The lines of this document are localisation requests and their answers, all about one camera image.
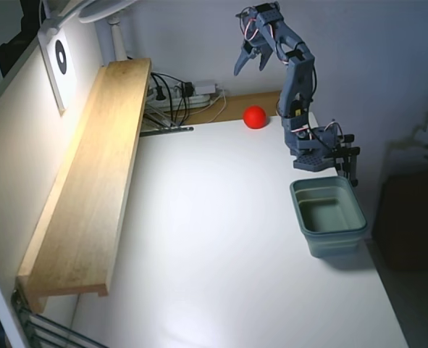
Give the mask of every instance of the metal bracket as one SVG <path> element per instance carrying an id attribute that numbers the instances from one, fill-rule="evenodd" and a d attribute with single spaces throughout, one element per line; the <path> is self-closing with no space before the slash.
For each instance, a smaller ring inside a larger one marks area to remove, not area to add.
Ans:
<path id="1" fill-rule="evenodd" d="M 11 303 L 17 319 L 32 348 L 108 348 L 87 336 L 32 312 L 19 290 L 14 290 Z"/>
<path id="2" fill-rule="evenodd" d="M 191 132 L 194 131 L 194 127 L 173 127 L 173 128 L 161 128 L 158 130 L 148 130 L 141 132 L 140 136 L 160 136 L 162 134 L 180 133 L 180 132 Z"/>

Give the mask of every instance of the lamp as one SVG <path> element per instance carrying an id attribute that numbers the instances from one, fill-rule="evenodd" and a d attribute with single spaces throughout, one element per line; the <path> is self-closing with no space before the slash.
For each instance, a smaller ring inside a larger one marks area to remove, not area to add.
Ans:
<path id="1" fill-rule="evenodd" d="M 65 111 L 69 106 L 77 84 L 69 45 L 62 30 L 64 24 L 76 14 L 78 14 L 81 23 L 91 23 L 109 17 L 108 23 L 111 25 L 116 60 L 126 60 L 127 53 L 117 13 L 136 1 L 84 0 L 73 7 L 65 16 L 49 18 L 43 22 L 38 31 L 38 42 L 60 112 Z"/>

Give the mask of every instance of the plastic bin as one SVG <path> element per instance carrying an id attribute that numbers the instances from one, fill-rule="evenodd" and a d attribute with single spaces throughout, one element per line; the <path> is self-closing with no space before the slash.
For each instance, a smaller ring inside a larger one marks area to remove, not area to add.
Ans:
<path id="1" fill-rule="evenodd" d="M 346 178 L 331 176 L 291 183 L 299 226 L 314 257 L 353 252 L 366 219 Z"/>

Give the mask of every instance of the white tabletop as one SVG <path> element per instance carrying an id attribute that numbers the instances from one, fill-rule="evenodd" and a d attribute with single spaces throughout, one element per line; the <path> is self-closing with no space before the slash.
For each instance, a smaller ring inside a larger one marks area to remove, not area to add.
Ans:
<path id="1" fill-rule="evenodd" d="M 74 329 L 112 348 L 407 347 L 364 245 L 309 253 L 280 119 L 142 138 L 109 297 Z"/>

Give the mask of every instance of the wooden ledge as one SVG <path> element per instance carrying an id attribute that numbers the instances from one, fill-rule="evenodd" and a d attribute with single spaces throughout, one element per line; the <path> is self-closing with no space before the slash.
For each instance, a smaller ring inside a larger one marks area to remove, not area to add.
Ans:
<path id="1" fill-rule="evenodd" d="M 34 312 L 48 296 L 109 293 L 150 71 L 138 59 L 98 72 L 17 275 Z"/>

